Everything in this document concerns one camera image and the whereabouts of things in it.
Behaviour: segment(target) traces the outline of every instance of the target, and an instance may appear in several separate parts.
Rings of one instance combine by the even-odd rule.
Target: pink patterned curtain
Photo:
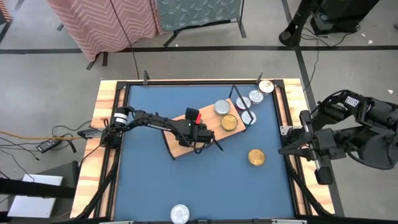
[[[100,52],[117,52],[129,43],[110,0],[47,0],[89,61]],[[134,43],[162,33],[155,0],[112,0],[124,29]]]

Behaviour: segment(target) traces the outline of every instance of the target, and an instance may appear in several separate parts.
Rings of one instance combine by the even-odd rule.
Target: teal patterned fabric
[[[241,0],[157,0],[164,31],[239,17]]]

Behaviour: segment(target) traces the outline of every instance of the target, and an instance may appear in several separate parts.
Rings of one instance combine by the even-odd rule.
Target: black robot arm
[[[334,131],[322,129],[354,116],[358,127]],[[312,113],[302,111],[303,128],[290,129],[279,153],[296,155],[315,161],[319,184],[332,184],[331,170],[322,160],[350,156],[375,169],[392,169],[398,161],[398,106],[341,90],[318,102]]]
[[[134,119],[128,123],[127,119],[129,114],[132,114]],[[135,110],[130,106],[119,107],[115,111],[109,127],[106,128],[102,134],[101,144],[113,146],[122,133],[130,131],[138,126],[147,126],[171,132],[181,146],[192,147],[197,154],[199,154],[202,149],[210,147],[213,143],[215,143],[220,150],[223,150],[215,140],[214,131],[208,130],[207,126],[200,122],[200,116],[198,110],[187,108],[185,119],[175,121],[157,114]],[[196,147],[195,145],[198,142],[204,143],[204,145],[202,147]]]

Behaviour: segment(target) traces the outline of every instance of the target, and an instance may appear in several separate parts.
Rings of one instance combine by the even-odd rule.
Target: power adapter
[[[39,150],[41,153],[45,153],[48,150],[54,148],[55,146],[58,146],[59,144],[61,144],[62,140],[59,139],[49,139],[45,142],[43,142],[42,144],[39,144],[38,146],[36,146],[37,150]]]

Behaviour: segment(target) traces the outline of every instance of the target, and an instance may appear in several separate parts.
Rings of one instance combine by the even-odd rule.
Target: gold can lid
[[[225,131],[233,131],[238,126],[238,119],[235,116],[228,114],[221,119],[221,127]]]
[[[255,166],[261,166],[264,164],[266,156],[260,149],[253,149],[249,152],[249,162]]]

